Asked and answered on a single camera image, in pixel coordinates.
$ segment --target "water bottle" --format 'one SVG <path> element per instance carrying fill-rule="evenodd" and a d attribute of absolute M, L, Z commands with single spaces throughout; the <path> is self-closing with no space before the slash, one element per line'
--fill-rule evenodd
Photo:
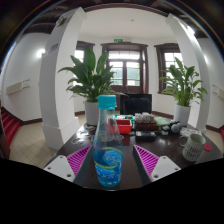
<path fill-rule="evenodd" d="M 100 95 L 99 121 L 93 143 L 93 158 L 100 184 L 117 185 L 121 180 L 123 143 L 115 119 L 116 96 Z"/>

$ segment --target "cup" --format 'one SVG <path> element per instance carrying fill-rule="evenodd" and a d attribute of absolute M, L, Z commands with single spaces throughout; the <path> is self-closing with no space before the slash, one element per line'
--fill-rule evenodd
<path fill-rule="evenodd" d="M 186 144 L 181 144 L 180 140 L 184 138 L 187 142 Z M 179 146 L 183 148 L 184 158 L 190 162 L 195 162 L 198 159 L 205 143 L 205 138 L 198 134 L 191 134 L 189 137 L 181 136 L 178 140 Z"/>

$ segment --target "white pillar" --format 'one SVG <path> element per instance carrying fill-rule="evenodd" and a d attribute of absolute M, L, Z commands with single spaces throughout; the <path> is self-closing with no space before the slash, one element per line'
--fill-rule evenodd
<path fill-rule="evenodd" d="M 70 55 L 74 55 L 82 21 L 86 14 L 82 8 L 62 15 L 66 20 L 55 26 L 46 45 L 40 71 L 40 107 L 43 132 L 48 147 L 59 150 L 79 128 L 74 115 L 72 93 L 66 92 L 71 72 L 62 67 L 72 67 Z"/>
<path fill-rule="evenodd" d="M 199 102 L 199 105 L 197 103 L 192 104 L 188 121 L 190 125 L 204 132 L 206 130 L 210 104 L 210 81 L 203 52 L 197 39 L 188 31 L 184 22 L 172 14 L 169 14 L 166 22 L 174 32 L 184 65 L 187 67 L 195 66 L 195 71 L 199 73 L 199 78 L 203 81 L 197 87 L 204 87 L 208 92 L 208 95 L 203 95 L 204 101 Z"/>

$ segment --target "floor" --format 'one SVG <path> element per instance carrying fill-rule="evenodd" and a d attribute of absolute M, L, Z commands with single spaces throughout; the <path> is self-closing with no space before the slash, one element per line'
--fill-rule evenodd
<path fill-rule="evenodd" d="M 85 115 L 79 115 L 80 127 L 85 123 Z M 205 135 L 210 138 L 224 153 L 221 134 L 207 130 Z M 37 166 L 41 169 L 57 152 L 48 148 L 42 131 L 42 123 L 21 126 L 14 136 L 11 146 L 10 160 Z"/>

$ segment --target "paper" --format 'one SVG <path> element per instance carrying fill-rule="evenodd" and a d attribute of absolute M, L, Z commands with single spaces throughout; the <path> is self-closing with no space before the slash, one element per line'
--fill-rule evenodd
<path fill-rule="evenodd" d="M 190 129 L 190 128 L 182 128 L 181 131 L 180 131 L 180 134 L 183 135 L 183 136 L 186 136 L 186 137 L 189 137 L 191 134 L 202 135 L 200 131 Z"/>

